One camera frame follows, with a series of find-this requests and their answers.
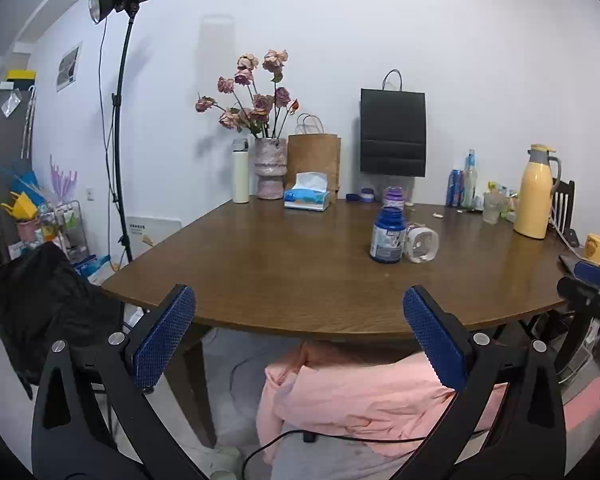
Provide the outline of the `blue labelled plastic jar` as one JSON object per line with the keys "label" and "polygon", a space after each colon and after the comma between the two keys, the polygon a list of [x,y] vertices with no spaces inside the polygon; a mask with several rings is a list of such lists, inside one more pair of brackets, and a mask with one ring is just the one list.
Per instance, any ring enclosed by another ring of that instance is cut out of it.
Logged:
{"label": "blue labelled plastic jar", "polygon": [[403,211],[382,207],[378,212],[370,240],[370,258],[381,263],[397,263],[402,259],[406,232]]}

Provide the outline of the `yellow mug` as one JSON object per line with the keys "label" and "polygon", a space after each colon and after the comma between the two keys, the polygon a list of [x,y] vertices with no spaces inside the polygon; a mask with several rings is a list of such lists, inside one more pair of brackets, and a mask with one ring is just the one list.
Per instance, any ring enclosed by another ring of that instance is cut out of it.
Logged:
{"label": "yellow mug", "polygon": [[584,258],[600,266],[600,235],[588,234],[584,245]]}

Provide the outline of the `black phone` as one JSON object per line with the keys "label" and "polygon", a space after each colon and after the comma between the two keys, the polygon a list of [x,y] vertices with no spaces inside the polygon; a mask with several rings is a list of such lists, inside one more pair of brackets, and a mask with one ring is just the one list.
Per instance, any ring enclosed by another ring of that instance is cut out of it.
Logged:
{"label": "black phone", "polygon": [[565,271],[575,278],[580,278],[586,268],[585,262],[582,259],[573,257],[573,255],[560,255],[558,260]]}

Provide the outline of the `pink cloth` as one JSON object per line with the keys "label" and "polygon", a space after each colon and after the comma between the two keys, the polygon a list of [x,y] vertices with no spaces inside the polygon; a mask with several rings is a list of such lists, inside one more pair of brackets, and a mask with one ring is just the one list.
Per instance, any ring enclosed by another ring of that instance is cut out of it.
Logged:
{"label": "pink cloth", "polygon": [[256,417],[267,444],[283,426],[367,439],[386,457],[418,447],[454,400],[425,353],[373,364],[330,342],[302,342],[264,370]]}

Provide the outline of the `dark wooden chair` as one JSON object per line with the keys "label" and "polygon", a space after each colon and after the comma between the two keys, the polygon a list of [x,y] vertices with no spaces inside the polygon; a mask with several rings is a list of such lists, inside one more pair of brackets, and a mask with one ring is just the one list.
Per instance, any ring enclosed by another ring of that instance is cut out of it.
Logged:
{"label": "dark wooden chair", "polygon": [[557,188],[552,197],[552,220],[554,229],[560,234],[567,235],[571,230],[573,214],[574,194],[576,194],[576,182],[554,180]]}

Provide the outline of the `yellow thermos jug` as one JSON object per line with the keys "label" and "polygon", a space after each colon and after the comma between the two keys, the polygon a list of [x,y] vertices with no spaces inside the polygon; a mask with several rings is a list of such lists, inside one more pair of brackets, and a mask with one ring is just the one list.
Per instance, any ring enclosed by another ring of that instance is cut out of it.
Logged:
{"label": "yellow thermos jug", "polygon": [[554,148],[532,144],[522,174],[514,231],[534,240],[546,237],[550,206],[562,177],[562,162],[554,153]]}

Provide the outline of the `clear plastic jar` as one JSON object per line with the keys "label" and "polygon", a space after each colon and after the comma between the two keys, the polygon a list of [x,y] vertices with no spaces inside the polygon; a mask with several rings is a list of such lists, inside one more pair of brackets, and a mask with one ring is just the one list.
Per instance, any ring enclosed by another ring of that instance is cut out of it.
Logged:
{"label": "clear plastic jar", "polygon": [[434,260],[439,250],[439,235],[433,229],[410,224],[405,233],[404,256],[412,263]]}

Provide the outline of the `white flat box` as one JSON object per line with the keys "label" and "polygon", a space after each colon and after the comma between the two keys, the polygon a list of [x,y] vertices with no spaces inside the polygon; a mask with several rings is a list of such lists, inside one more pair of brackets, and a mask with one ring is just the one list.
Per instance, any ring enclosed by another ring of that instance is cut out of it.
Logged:
{"label": "white flat box", "polygon": [[182,228],[181,220],[154,217],[126,217],[133,259],[140,258]]}

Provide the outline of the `drinking glass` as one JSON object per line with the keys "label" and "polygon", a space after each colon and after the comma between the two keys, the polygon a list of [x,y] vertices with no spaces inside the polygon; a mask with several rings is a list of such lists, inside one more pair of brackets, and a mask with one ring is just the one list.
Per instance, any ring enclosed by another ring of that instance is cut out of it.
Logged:
{"label": "drinking glass", "polygon": [[500,220],[501,210],[505,203],[505,196],[498,191],[486,192],[483,195],[482,220],[489,224],[497,224]]}

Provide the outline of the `black jacket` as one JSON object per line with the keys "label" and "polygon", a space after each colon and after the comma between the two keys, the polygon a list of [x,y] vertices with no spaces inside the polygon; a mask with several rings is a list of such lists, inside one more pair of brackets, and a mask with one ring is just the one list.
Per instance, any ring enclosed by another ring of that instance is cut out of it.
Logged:
{"label": "black jacket", "polygon": [[0,338],[29,398],[53,342],[98,344],[122,329],[123,310],[53,243],[0,266]]}

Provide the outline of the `blue soda can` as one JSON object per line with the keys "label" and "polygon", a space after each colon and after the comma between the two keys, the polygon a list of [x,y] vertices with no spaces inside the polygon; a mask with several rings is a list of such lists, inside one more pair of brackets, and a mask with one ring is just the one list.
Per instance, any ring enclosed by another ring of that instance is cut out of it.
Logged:
{"label": "blue soda can", "polygon": [[453,169],[448,179],[448,189],[446,190],[445,206],[460,207],[464,193],[464,171]]}

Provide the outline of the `clear drink bottle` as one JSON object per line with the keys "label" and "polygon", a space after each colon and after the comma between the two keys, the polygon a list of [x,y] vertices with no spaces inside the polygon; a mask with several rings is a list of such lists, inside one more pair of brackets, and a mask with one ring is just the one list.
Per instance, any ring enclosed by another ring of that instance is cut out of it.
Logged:
{"label": "clear drink bottle", "polygon": [[463,198],[464,209],[474,208],[477,186],[477,169],[475,151],[471,148],[468,152],[463,174]]}

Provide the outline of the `purple supplement bottle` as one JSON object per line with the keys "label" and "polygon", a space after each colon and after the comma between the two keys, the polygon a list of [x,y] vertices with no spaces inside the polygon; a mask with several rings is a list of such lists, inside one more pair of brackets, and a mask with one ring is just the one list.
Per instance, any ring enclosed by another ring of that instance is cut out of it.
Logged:
{"label": "purple supplement bottle", "polygon": [[382,206],[403,210],[405,205],[404,191],[400,186],[387,186],[382,196]]}

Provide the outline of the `blue tissue box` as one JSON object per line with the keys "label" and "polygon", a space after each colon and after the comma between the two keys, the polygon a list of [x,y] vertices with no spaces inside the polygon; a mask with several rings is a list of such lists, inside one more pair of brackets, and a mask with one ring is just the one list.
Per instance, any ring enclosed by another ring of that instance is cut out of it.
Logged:
{"label": "blue tissue box", "polygon": [[284,192],[284,207],[289,209],[323,212],[330,201],[324,172],[299,172],[296,182]]}

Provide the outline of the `white thermos bottle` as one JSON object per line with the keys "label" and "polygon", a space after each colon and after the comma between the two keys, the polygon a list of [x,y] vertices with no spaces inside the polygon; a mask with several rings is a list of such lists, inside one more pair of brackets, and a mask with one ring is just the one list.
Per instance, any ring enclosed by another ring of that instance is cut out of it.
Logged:
{"label": "white thermos bottle", "polygon": [[249,202],[249,146],[246,139],[236,139],[232,144],[233,197],[235,204]]}

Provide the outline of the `pink ceramic vase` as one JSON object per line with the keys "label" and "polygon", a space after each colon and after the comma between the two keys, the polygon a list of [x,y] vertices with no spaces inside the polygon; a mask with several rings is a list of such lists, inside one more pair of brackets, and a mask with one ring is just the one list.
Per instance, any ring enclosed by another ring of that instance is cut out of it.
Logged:
{"label": "pink ceramic vase", "polygon": [[287,140],[261,138],[254,146],[254,173],[258,176],[257,198],[280,200],[287,174]]}

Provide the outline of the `black paper bag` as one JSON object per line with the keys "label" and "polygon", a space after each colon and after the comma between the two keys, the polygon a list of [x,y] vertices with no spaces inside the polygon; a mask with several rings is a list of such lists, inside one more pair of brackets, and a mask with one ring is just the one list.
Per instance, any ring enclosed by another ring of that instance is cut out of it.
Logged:
{"label": "black paper bag", "polygon": [[364,174],[426,176],[426,96],[403,90],[400,70],[386,73],[380,89],[361,90],[360,170]]}

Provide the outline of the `brown paper bag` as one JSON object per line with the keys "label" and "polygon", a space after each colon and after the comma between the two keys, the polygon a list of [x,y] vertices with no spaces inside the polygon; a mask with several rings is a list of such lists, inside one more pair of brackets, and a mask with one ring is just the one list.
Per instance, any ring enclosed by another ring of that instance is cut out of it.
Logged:
{"label": "brown paper bag", "polygon": [[296,183],[297,174],[320,172],[326,176],[328,203],[333,203],[340,190],[340,154],[340,137],[326,132],[316,115],[301,113],[287,138],[286,190]]}

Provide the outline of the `dried pink roses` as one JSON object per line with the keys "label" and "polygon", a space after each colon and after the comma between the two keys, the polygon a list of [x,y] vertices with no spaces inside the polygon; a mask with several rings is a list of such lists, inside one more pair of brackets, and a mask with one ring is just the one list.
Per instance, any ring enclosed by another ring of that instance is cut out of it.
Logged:
{"label": "dried pink roses", "polygon": [[194,110],[198,114],[217,110],[218,123],[227,130],[245,131],[255,139],[278,140],[287,119],[300,110],[299,100],[283,86],[288,61],[286,49],[270,49],[263,58],[241,55],[234,75],[219,76],[216,82],[216,92],[230,102],[223,105],[213,96],[198,96]]}

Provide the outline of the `studio light on stand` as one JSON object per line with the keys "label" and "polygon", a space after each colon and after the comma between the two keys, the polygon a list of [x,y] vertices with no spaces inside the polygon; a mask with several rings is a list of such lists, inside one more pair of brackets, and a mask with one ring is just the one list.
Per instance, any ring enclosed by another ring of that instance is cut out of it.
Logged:
{"label": "studio light on stand", "polygon": [[114,93],[111,95],[111,125],[109,126],[109,129],[104,132],[106,154],[109,154],[109,150],[112,150],[112,157],[107,156],[106,162],[109,195],[111,197],[111,203],[116,207],[120,219],[120,244],[123,249],[123,255],[126,260],[128,260],[128,263],[133,261],[133,253],[128,225],[126,224],[121,174],[120,129],[122,90],[132,29],[137,13],[140,12],[140,5],[146,1],[148,0],[87,0],[88,13],[95,25],[106,23],[108,16],[114,12],[125,13],[128,16],[128,24],[126,25],[122,44],[116,86],[114,87]]}

